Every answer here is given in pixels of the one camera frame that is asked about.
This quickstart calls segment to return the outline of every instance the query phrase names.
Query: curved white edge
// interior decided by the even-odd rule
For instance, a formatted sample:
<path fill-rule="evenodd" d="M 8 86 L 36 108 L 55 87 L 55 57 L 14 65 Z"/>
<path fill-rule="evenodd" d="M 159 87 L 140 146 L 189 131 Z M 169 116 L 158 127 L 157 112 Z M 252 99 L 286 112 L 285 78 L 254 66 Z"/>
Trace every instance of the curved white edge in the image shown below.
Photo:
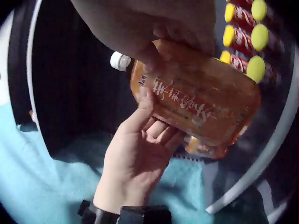
<path fill-rule="evenodd" d="M 284 201 L 277 209 L 275 209 L 272 213 L 270 213 L 268 218 L 269 224 L 275 224 L 278 219 L 282 216 L 286 208 L 288 207 L 288 200 Z"/>
<path fill-rule="evenodd" d="M 10 102 L 7 61 L 13 14 L 14 11 L 9 14 L 2 26 L 0 26 L 0 105 Z"/>
<path fill-rule="evenodd" d="M 35 115 L 35 123 L 36 123 L 37 129 L 40 133 L 41 133 L 41 131 L 40 131 L 40 126 L 39 126 L 39 122 L 38 122 L 38 116 L 36 113 L 34 96 L 33 96 L 32 47 L 33 47 L 35 25 L 36 25 L 36 21 L 37 21 L 41 3 L 42 3 L 42 0 L 37 0 L 35 3 L 34 11 L 33 11 L 32 18 L 31 18 L 31 23 L 30 23 L 29 36 L 28 36 L 28 42 L 27 42 L 27 55 L 26 55 L 27 83 L 28 83 L 28 89 L 29 89 L 29 97 L 30 97 L 30 101 L 31 101 L 32 111 L 34 112 L 34 115 Z"/>
<path fill-rule="evenodd" d="M 247 172 L 232 186 L 220 199 L 206 208 L 210 214 L 218 212 L 220 209 L 235 200 L 244 190 L 247 189 L 265 170 L 274 158 L 281 144 L 283 143 L 298 109 L 298 46 L 295 47 L 294 69 L 292 83 L 288 98 L 281 114 L 280 120 L 264 150 Z"/>

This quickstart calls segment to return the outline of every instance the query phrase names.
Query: white bottle cap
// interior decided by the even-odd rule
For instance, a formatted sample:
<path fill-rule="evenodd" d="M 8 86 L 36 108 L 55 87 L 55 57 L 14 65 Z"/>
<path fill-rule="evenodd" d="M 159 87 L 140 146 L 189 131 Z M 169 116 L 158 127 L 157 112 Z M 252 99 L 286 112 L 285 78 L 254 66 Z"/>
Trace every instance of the white bottle cap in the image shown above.
<path fill-rule="evenodd" d="M 110 65 L 119 71 L 125 71 L 131 62 L 131 58 L 119 52 L 114 52 L 110 58 Z"/>

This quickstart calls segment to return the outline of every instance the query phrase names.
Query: plastic bottle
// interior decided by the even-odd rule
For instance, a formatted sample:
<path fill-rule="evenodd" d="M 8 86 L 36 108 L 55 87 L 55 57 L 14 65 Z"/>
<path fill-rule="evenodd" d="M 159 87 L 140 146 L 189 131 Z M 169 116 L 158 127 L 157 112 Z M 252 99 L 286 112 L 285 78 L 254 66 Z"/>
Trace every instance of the plastic bottle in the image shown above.
<path fill-rule="evenodd" d="M 202 143 L 201 140 L 190 136 L 185 140 L 186 152 L 200 157 L 207 157 L 211 159 L 223 158 L 227 153 L 227 146 L 209 146 Z"/>
<path fill-rule="evenodd" d="M 131 62 L 131 58 L 124 55 L 124 54 L 121 54 L 117 51 L 115 51 L 111 58 L 110 58 L 110 65 L 111 67 L 119 70 L 119 71 L 125 71 L 126 68 L 129 66 Z"/>
<path fill-rule="evenodd" d="M 153 90 L 154 116 L 199 139 L 226 148 L 235 141 L 260 105 L 258 85 L 218 59 L 166 40 L 154 41 L 163 61 L 153 73 L 135 62 L 131 90 Z"/>

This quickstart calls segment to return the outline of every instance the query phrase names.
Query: bottle cap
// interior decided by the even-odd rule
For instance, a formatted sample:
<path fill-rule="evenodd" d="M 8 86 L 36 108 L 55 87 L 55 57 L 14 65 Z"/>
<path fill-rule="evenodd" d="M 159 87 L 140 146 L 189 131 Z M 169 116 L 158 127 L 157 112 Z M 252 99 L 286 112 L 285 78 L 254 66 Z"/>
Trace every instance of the bottle cap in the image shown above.
<path fill-rule="evenodd" d="M 231 21 L 231 19 L 233 18 L 234 14 L 235 14 L 234 5 L 231 3 L 226 4 L 225 12 L 224 12 L 225 22 L 229 23 Z"/>
<path fill-rule="evenodd" d="M 227 64 L 231 63 L 231 54 L 227 51 L 224 50 L 221 55 L 220 55 L 220 61 L 225 62 Z"/>
<path fill-rule="evenodd" d="M 251 6 L 251 14 L 257 21 L 262 21 L 267 15 L 267 4 L 264 0 L 254 0 Z"/>
<path fill-rule="evenodd" d="M 263 24 L 256 25 L 251 33 L 251 42 L 255 50 L 261 51 L 269 41 L 269 33 Z"/>
<path fill-rule="evenodd" d="M 131 62 L 131 58 L 119 52 L 114 52 L 110 58 L 110 65 L 119 71 L 125 71 Z"/>
<path fill-rule="evenodd" d="M 260 56 L 253 56 L 249 60 L 246 75 L 256 83 L 259 83 L 263 79 L 265 71 L 266 65 Z"/>
<path fill-rule="evenodd" d="M 223 45 L 229 47 L 235 36 L 234 27 L 227 25 L 223 33 Z"/>

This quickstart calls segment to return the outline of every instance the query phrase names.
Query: fingers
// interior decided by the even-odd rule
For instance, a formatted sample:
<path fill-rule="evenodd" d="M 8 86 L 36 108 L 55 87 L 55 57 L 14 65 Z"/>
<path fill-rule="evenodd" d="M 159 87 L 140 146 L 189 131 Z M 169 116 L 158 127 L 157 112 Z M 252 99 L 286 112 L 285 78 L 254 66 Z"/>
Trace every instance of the fingers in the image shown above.
<path fill-rule="evenodd" d="M 147 130 L 147 135 L 156 139 L 167 127 L 168 127 L 168 124 L 166 124 L 160 120 L 157 120 Z"/>
<path fill-rule="evenodd" d="M 163 24 L 154 24 L 154 35 L 160 39 L 169 39 L 168 31 Z"/>
<path fill-rule="evenodd" d="M 134 54 L 136 60 L 141 61 L 147 66 L 148 72 L 158 67 L 159 61 L 161 61 L 160 57 L 156 46 L 152 42 L 149 42 L 148 45 Z"/>
<path fill-rule="evenodd" d="M 156 118 L 151 117 L 142 130 L 146 132 L 155 123 L 156 120 Z"/>
<path fill-rule="evenodd" d="M 165 144 L 165 148 L 167 149 L 169 155 L 172 155 L 179 144 L 183 141 L 185 137 L 185 133 L 178 130 L 172 138 Z"/>
<path fill-rule="evenodd" d="M 172 126 L 167 127 L 157 138 L 157 143 L 165 145 L 178 132 L 178 129 Z"/>
<path fill-rule="evenodd" d="M 203 32 L 198 33 L 196 35 L 196 38 L 200 43 L 200 49 L 204 53 L 213 56 L 215 51 L 215 41 L 214 38 L 207 38 L 207 37 L 213 37 L 213 33 L 212 32 L 209 33 L 208 31 L 206 31 L 204 35 Z"/>
<path fill-rule="evenodd" d="M 154 109 L 153 95 L 148 88 L 140 87 L 140 96 L 137 110 L 120 125 L 119 129 L 122 132 L 140 132 L 151 118 Z"/>
<path fill-rule="evenodd" d="M 167 29 L 167 32 L 168 32 L 169 36 L 174 41 L 181 42 L 183 40 L 183 35 L 180 31 L 180 28 L 167 26 L 166 29 Z"/>

